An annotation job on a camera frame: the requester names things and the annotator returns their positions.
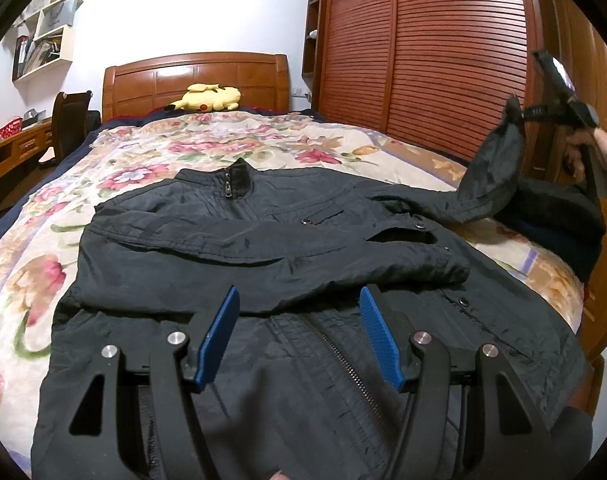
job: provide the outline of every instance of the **floral bedspread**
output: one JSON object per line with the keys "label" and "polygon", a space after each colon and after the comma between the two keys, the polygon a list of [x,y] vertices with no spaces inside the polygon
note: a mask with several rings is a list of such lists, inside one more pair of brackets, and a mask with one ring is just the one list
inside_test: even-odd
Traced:
{"label": "floral bedspread", "polygon": [[[258,170],[323,166],[435,190],[454,189],[465,172],[443,156],[377,132],[298,113],[192,114],[100,133],[83,160],[29,199],[0,241],[0,439],[26,471],[53,311],[75,278],[79,240],[94,206],[182,168],[214,171],[238,157]],[[557,256],[490,219],[458,232],[577,331],[583,286]]]}

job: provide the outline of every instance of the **person's arm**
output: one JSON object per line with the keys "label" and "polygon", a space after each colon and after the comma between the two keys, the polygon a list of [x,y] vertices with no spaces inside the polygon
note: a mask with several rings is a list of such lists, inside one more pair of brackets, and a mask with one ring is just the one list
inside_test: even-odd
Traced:
{"label": "person's arm", "polygon": [[595,130],[577,130],[572,136],[567,138],[568,155],[572,158],[575,169],[579,173],[584,172],[584,165],[581,162],[581,152],[579,147],[581,144],[592,144],[597,147],[605,170],[607,172],[607,133],[601,128]]}

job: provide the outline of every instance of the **desk chair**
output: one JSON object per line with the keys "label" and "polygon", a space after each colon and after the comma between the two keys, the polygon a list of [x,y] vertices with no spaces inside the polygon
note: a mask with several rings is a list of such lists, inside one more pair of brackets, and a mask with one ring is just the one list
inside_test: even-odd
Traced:
{"label": "desk chair", "polygon": [[53,150],[39,159],[40,166],[56,166],[76,150],[88,135],[86,117],[92,92],[80,94],[59,92],[53,107]]}

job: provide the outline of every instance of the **wooden drawer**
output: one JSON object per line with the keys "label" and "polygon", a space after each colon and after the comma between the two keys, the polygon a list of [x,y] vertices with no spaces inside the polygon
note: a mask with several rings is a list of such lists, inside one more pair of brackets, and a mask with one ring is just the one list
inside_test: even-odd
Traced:
{"label": "wooden drawer", "polygon": [[24,137],[23,139],[18,139],[14,143],[16,156],[18,159],[23,162],[27,158],[30,158],[33,155],[37,155],[40,152],[41,148],[39,146],[39,133],[35,132],[34,135]]}
{"label": "wooden drawer", "polygon": [[49,146],[53,145],[53,132],[50,129],[41,130],[39,132],[39,137],[37,139],[39,141],[39,147],[42,150],[45,150]]}

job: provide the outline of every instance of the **desk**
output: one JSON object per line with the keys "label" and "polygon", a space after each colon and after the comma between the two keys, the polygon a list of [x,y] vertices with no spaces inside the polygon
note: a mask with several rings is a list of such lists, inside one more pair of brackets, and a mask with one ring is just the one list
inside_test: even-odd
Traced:
{"label": "desk", "polygon": [[9,139],[0,140],[0,178],[31,156],[52,146],[51,120],[33,124]]}
{"label": "desk", "polygon": [[38,180],[32,182],[34,178],[31,178],[30,170],[26,168],[26,165],[36,168],[36,160],[30,163],[28,161],[52,145],[51,122],[50,119],[46,119],[21,130],[9,139],[0,140],[0,205],[2,210],[16,203],[38,182]]}

